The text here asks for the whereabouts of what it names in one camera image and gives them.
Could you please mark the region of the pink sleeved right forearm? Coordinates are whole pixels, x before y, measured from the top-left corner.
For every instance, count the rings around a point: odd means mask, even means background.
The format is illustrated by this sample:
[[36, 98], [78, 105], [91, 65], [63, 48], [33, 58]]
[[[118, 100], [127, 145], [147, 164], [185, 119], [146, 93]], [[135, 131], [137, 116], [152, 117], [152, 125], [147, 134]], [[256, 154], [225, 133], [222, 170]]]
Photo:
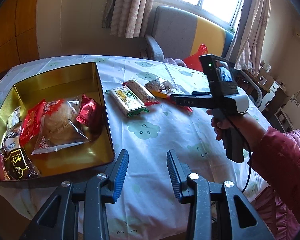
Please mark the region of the pink sleeved right forearm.
[[279, 194], [300, 224], [300, 147], [296, 142], [269, 127], [249, 164]]

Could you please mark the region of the right hand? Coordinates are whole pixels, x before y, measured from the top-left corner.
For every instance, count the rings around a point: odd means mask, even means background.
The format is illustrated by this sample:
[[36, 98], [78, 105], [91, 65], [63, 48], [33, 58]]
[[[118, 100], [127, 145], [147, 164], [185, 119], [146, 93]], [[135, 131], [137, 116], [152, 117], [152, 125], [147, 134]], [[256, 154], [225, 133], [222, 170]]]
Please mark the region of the right hand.
[[266, 130], [248, 113], [242, 116], [231, 116], [228, 120], [219, 121], [215, 117], [211, 119], [211, 126], [214, 128], [216, 140], [222, 140], [223, 132], [233, 128], [234, 124], [247, 140], [250, 150], [255, 153], [261, 149], [261, 142]]

